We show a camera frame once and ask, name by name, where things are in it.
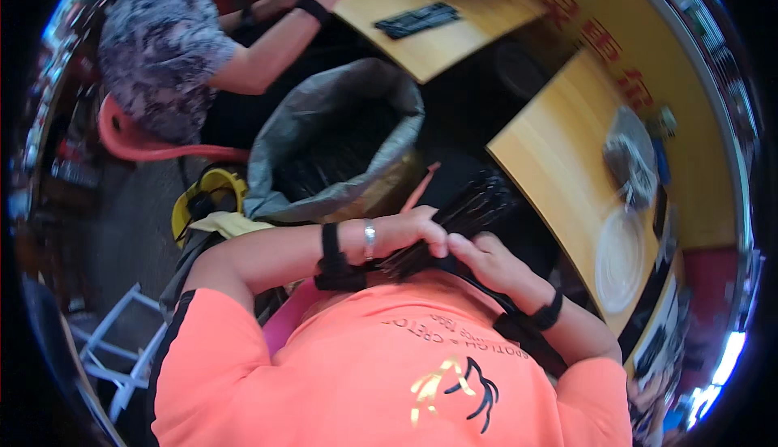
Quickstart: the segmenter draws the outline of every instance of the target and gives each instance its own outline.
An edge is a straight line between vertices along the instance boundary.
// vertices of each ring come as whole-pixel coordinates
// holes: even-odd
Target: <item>chair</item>
[[[100,107],[98,131],[105,148],[114,157],[122,160],[156,161],[192,155],[205,157],[210,161],[248,161],[248,150],[216,145],[176,145],[162,141],[142,130],[125,115],[111,93],[105,97]]]
[[[116,393],[113,394],[111,406],[108,408],[108,417],[111,419],[111,423],[116,423],[116,420],[119,418],[119,413],[122,413],[122,410],[127,408],[127,404],[136,388],[146,389],[149,387],[147,368],[154,359],[156,350],[160,347],[162,338],[167,331],[167,324],[162,322],[160,328],[157,329],[149,343],[139,354],[135,354],[132,351],[128,351],[103,340],[103,337],[111,328],[111,325],[116,322],[117,317],[133,300],[153,308],[156,311],[160,310],[160,304],[143,295],[140,290],[140,284],[133,285],[119,302],[113,306],[111,311],[105,316],[105,319],[100,322],[100,325],[98,325],[91,334],[80,329],[76,325],[69,324],[73,336],[86,341],[86,344],[79,353],[79,359],[81,359],[81,362],[84,365],[86,374],[92,375],[95,378],[111,381],[116,385]],[[95,349],[102,349],[113,355],[135,361],[135,365],[132,367],[130,374],[114,371],[113,369],[107,368],[102,361],[97,358],[93,352]]]

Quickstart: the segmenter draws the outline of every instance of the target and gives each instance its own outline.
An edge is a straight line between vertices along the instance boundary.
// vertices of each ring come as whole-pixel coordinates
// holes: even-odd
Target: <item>hand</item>
[[[523,284],[540,279],[490,232],[481,233],[472,241],[462,235],[451,234],[448,236],[448,248],[472,270],[478,281],[498,293],[513,297],[521,293]]]
[[[376,258],[385,258],[398,249],[406,248],[423,239],[430,245],[430,254],[436,258],[448,255],[446,231],[432,221],[437,209],[430,206],[414,207],[409,212],[373,219],[376,228]]]
[[[259,0],[251,5],[251,13],[256,21],[261,21],[272,14],[291,10],[295,4],[297,0]]]

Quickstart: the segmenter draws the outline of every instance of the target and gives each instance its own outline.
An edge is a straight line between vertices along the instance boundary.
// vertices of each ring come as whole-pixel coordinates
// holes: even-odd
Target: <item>woman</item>
[[[297,82],[354,59],[352,54],[297,67],[282,87],[273,86],[337,2],[259,0],[249,10],[220,17],[211,0],[115,0],[100,38],[103,79],[122,109],[163,140],[249,148]],[[248,47],[228,36],[242,26],[273,22],[290,9]],[[249,103],[227,98],[211,114],[219,91],[254,97]]]
[[[335,247],[357,266],[423,239],[529,315],[559,303],[499,239],[447,235],[435,212],[345,221]],[[370,274],[271,357],[254,296],[318,274],[322,242],[319,225],[273,228],[198,258],[152,368],[159,445],[631,445],[618,342],[566,298],[543,332],[569,364],[556,387],[492,328],[496,304],[439,269],[404,284]]]

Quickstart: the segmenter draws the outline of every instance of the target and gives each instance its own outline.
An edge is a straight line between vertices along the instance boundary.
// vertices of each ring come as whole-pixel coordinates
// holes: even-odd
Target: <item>patterned shirt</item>
[[[116,0],[100,37],[103,81],[124,112],[171,143],[197,144],[237,43],[211,0]]]

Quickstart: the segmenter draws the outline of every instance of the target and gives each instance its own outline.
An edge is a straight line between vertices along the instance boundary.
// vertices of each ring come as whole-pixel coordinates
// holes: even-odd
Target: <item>coral shirt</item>
[[[632,444],[620,364],[581,361],[554,387],[440,275],[346,297],[272,357],[237,302],[184,294],[152,372],[153,434],[163,447]]]

